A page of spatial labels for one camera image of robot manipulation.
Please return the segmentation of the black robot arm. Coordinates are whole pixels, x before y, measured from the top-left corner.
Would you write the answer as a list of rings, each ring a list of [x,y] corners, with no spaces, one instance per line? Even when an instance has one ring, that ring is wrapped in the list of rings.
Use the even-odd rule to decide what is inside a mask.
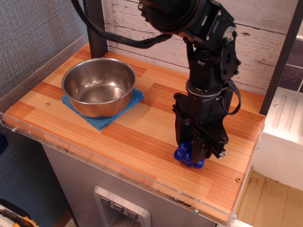
[[[177,144],[189,145],[184,162],[224,157],[229,138],[223,120],[233,115],[232,97],[240,93],[232,81],[241,64],[233,17],[214,0],[142,0],[138,8],[155,29],[187,45],[187,94],[176,93],[173,105]]]

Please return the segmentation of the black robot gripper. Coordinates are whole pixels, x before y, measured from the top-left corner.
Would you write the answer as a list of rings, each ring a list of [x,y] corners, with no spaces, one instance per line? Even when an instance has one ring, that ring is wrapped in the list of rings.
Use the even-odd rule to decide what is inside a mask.
[[[176,142],[190,142],[193,138],[191,162],[217,159],[226,155],[224,146],[229,142],[223,120],[229,111],[233,90],[227,88],[210,99],[175,93],[173,112],[176,115]]]

